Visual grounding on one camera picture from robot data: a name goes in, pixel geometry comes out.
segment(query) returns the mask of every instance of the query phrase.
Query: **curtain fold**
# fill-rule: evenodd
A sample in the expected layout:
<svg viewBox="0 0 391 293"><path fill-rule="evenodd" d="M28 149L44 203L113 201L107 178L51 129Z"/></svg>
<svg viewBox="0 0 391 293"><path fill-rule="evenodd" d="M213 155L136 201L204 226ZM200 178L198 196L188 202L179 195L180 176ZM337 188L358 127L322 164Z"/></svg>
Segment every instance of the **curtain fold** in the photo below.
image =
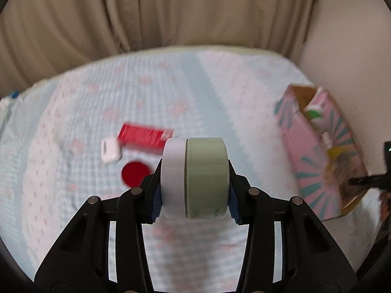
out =
<svg viewBox="0 0 391 293"><path fill-rule="evenodd" d="M274 50L298 63L313 0L9 0L0 96L87 62L169 45Z"/></svg>

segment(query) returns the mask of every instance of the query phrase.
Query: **red rectangular package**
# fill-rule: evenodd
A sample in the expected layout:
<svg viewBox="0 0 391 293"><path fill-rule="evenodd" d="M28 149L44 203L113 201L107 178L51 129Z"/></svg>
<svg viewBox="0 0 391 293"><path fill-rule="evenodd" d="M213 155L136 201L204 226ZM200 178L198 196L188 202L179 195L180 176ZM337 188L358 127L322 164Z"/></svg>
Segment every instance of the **red rectangular package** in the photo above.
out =
<svg viewBox="0 0 391 293"><path fill-rule="evenodd" d="M158 129L125 122L118 135L118 142L126 148L161 155L167 140L173 136L173 133L172 129Z"/></svg>

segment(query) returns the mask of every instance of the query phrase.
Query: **red lid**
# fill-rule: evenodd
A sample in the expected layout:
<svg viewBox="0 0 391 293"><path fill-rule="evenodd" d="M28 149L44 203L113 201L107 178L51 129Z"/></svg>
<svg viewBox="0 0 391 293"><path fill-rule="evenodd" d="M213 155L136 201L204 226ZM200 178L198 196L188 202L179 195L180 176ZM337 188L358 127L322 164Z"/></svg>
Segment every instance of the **red lid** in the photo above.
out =
<svg viewBox="0 0 391 293"><path fill-rule="evenodd" d="M122 169L122 180L129 188L138 187L151 170L147 165L141 162L130 162Z"/></svg>

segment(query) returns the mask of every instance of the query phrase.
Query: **screw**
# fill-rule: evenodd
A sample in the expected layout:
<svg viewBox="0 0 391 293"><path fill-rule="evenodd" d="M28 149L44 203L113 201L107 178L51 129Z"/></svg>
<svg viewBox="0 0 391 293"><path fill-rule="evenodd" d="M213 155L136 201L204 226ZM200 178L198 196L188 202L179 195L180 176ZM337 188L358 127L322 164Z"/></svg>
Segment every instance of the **screw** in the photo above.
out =
<svg viewBox="0 0 391 293"><path fill-rule="evenodd" d="M140 188L140 187L133 187L130 192L133 194L133 195L138 195L142 192L143 190Z"/></svg>
<svg viewBox="0 0 391 293"><path fill-rule="evenodd" d="M259 194L259 189L256 188L256 187L251 187L251 188L248 189L248 193L250 195L256 196L256 195Z"/></svg>
<svg viewBox="0 0 391 293"><path fill-rule="evenodd" d="M87 199L87 202L91 205L97 203L99 201L99 198L97 196L91 196Z"/></svg>
<svg viewBox="0 0 391 293"><path fill-rule="evenodd" d="M296 205L301 205L303 203L303 200L300 197L295 196L292 198L292 202Z"/></svg>

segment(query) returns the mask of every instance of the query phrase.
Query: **mattress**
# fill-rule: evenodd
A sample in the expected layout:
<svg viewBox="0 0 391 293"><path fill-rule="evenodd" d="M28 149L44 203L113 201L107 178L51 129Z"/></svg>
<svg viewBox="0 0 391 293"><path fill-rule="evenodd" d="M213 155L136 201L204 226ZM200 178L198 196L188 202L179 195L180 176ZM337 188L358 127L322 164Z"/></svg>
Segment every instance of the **mattress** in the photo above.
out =
<svg viewBox="0 0 391 293"><path fill-rule="evenodd" d="M274 52L187 47L107 58L43 81L0 110L0 236L34 278L44 256L91 195L127 190L121 170L131 160L152 168L159 156L124 150L104 165L100 142L125 121L174 128L178 137L222 137L238 174L273 197L299 193L273 117L290 83L310 85ZM379 229L378 192L347 216L325 225L354 269ZM115 224L109 271L115 277ZM236 288L246 226L221 220L175 221L163 214L144 225L155 290L221 292ZM274 280L281 277L281 230L276 224Z"/></svg>

